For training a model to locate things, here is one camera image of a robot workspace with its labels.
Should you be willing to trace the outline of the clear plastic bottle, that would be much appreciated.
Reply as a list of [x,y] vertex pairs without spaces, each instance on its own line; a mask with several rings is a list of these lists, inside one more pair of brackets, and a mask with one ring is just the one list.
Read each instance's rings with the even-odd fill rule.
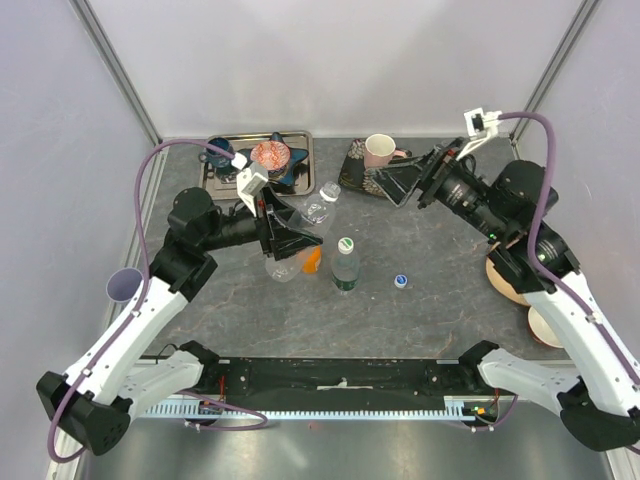
[[[337,183],[326,182],[318,193],[309,196],[294,213],[295,227],[325,237],[336,218],[336,202],[340,194],[341,187]],[[267,273],[275,281],[281,283],[291,281],[298,273],[302,272],[304,252],[307,249],[281,261],[267,258],[265,261]]]

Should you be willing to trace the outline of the blue white bottle cap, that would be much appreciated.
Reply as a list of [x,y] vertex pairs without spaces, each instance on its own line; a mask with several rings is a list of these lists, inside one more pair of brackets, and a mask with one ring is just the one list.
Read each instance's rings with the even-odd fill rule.
[[395,276],[394,278],[394,285],[399,288],[399,289],[403,289],[406,288],[408,285],[408,278],[406,275],[404,274],[398,274]]

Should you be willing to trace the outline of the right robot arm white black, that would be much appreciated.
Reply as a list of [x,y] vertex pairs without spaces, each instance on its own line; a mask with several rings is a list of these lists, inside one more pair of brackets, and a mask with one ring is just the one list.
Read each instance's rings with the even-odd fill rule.
[[472,156],[456,157],[461,148],[455,139],[423,156],[368,168],[364,177],[397,207],[412,195],[420,208],[439,202],[484,235],[497,276],[547,323],[576,371],[562,374],[481,341],[459,359],[460,386],[528,399],[557,415],[591,450],[638,446],[639,362],[598,307],[566,241],[548,225],[532,224],[544,168],[513,160],[486,183]]

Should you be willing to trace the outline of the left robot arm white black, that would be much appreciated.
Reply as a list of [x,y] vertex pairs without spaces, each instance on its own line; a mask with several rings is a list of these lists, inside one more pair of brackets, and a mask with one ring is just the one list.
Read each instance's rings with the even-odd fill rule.
[[45,373],[36,385],[50,420],[47,447],[62,462],[55,438],[63,431],[96,456],[111,450],[133,420],[165,398],[219,382],[217,355],[196,341],[137,374],[132,368],[159,332],[191,302],[217,268],[211,253],[257,242],[283,260],[319,246],[324,232],[298,219],[295,207],[263,187],[250,204],[224,212],[199,187],[180,192],[155,258],[147,260],[132,299],[99,340],[64,373]]

